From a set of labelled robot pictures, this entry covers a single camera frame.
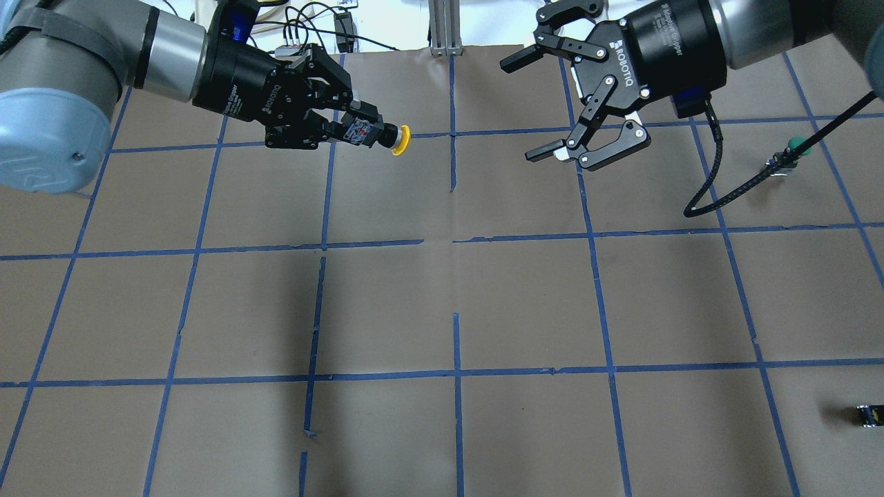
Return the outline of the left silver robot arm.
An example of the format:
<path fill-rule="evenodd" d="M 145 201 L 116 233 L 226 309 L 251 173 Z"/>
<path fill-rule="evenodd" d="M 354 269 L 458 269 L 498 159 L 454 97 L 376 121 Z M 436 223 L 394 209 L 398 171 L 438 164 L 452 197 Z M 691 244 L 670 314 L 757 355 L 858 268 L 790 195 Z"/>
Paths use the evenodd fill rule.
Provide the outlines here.
<path fill-rule="evenodd" d="M 249 44 L 263 6 L 221 1 L 203 28 L 140 1 L 3 1 L 2 184 L 69 194 L 91 183 L 127 88 L 256 121 L 270 148 L 406 150 L 407 126 L 355 98 L 321 45 L 287 61 Z"/>

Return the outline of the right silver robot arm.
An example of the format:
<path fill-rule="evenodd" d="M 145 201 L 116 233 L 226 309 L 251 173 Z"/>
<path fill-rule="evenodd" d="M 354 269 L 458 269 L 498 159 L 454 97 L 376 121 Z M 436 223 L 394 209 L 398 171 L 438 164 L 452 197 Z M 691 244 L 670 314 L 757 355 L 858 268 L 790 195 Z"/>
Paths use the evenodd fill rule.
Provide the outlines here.
<path fill-rule="evenodd" d="M 584 109 L 569 134 L 525 154 L 597 170 L 646 148 L 638 113 L 671 99 L 679 119 L 711 109 L 727 71 L 834 35 L 882 97 L 881 1 L 649 1 L 620 17 L 606 1 L 552 1 L 532 44 L 500 62 L 512 73 L 568 60 Z"/>

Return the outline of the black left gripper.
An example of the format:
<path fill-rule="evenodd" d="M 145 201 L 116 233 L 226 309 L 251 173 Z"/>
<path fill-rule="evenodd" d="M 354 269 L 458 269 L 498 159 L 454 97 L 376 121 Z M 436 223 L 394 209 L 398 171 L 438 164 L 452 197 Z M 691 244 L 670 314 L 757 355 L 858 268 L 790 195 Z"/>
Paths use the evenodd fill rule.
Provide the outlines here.
<path fill-rule="evenodd" d="M 313 150 L 324 141 L 373 147 L 386 130 L 378 107 L 354 99 L 350 75 L 316 43 L 293 60 L 275 59 L 213 30 L 192 104 L 260 123 L 270 148 Z M 323 109 L 344 111 L 341 122 L 319 115 Z"/>

